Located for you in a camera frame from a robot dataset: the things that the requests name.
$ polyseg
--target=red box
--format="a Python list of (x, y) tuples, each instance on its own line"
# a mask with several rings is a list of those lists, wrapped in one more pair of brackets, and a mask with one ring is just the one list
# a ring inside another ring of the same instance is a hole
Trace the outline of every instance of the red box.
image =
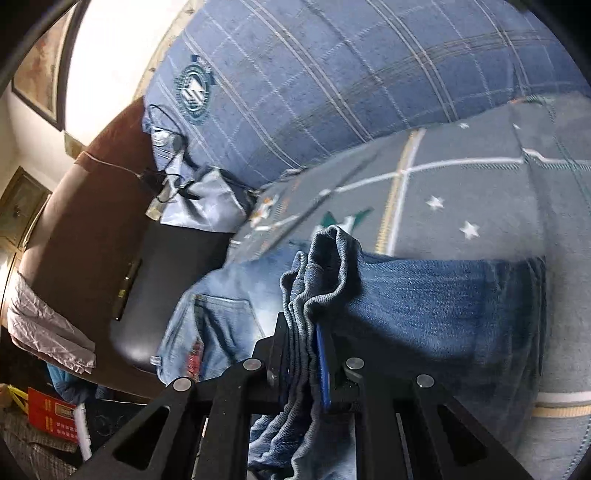
[(77, 443), (74, 424), (75, 405), (56, 400), (29, 388), (29, 423), (35, 428), (69, 442)]

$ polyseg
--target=picture frame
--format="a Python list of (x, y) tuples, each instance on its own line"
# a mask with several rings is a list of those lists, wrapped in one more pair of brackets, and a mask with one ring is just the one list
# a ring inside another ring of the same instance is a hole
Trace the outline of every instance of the picture frame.
[(25, 56), (12, 77), (12, 92), (59, 131), (65, 128), (67, 79), (74, 43), (90, 0), (62, 15)]

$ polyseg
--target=yellow strap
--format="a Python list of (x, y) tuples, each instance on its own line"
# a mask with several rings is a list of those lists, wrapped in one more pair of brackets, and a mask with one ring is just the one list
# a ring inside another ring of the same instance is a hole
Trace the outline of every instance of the yellow strap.
[(567, 419), (573, 417), (586, 417), (591, 415), (591, 405), (578, 407), (536, 407), (532, 412), (533, 417), (545, 417), (547, 419)]
[(14, 400), (14, 403), (18, 405), (18, 407), (27, 415), (29, 415), (29, 405), (28, 403), (23, 403), (21, 398), (26, 402), (29, 400), (29, 394), (19, 390), (17, 387), (13, 387), (12, 385), (8, 386), (8, 393)]
[(404, 170), (407, 167), (410, 153), (413, 151), (414, 143), (417, 139), (419, 130), (413, 130), (407, 138), (402, 154), (398, 159), (398, 168), (396, 169), (396, 175), (392, 178), (392, 184), (388, 193), (388, 199), (386, 200), (386, 207), (384, 214), (382, 215), (382, 223), (378, 231), (378, 239), (374, 247), (374, 253), (385, 255), (387, 253), (388, 237), (390, 234), (392, 220), (395, 213), (396, 201), (398, 200), (398, 191), (400, 189), (400, 183)]

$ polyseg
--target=embroidered logo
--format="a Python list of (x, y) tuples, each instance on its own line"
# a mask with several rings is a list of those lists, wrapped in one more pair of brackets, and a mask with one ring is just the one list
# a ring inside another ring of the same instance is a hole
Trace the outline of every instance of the embroidered logo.
[(212, 68), (198, 55), (191, 56), (191, 63), (176, 78), (177, 103), (183, 116), (193, 125), (200, 125), (207, 118), (215, 85)]
[(273, 198), (265, 197), (257, 209), (252, 212), (250, 217), (251, 228), (256, 227), (261, 220), (269, 218), (273, 205), (279, 200), (279, 195), (275, 195)]
[(373, 210), (373, 208), (367, 208), (365, 210), (357, 212), (354, 215), (347, 215), (342, 222), (338, 222), (331, 212), (326, 212), (322, 217), (322, 221), (320, 222), (320, 224), (314, 227), (312, 235), (310, 236), (310, 240), (314, 238), (316, 233), (320, 232), (321, 230), (324, 230), (325, 228), (331, 225), (339, 226), (345, 232), (350, 234)]

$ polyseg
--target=white star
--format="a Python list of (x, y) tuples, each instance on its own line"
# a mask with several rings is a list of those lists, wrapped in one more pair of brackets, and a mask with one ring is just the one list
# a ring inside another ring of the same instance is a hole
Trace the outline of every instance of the white star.
[(469, 240), (473, 236), (480, 237), (480, 235), (478, 235), (479, 228), (480, 227), (478, 225), (472, 225), (470, 222), (464, 222), (464, 227), (460, 228), (460, 231), (464, 232), (464, 235), (466, 235), (466, 238)]
[(437, 210), (438, 208), (445, 208), (443, 206), (443, 199), (438, 198), (438, 197), (434, 197), (433, 195), (431, 195), (431, 200), (429, 200), (428, 202), (425, 202), (425, 203), (431, 207), (431, 210)]

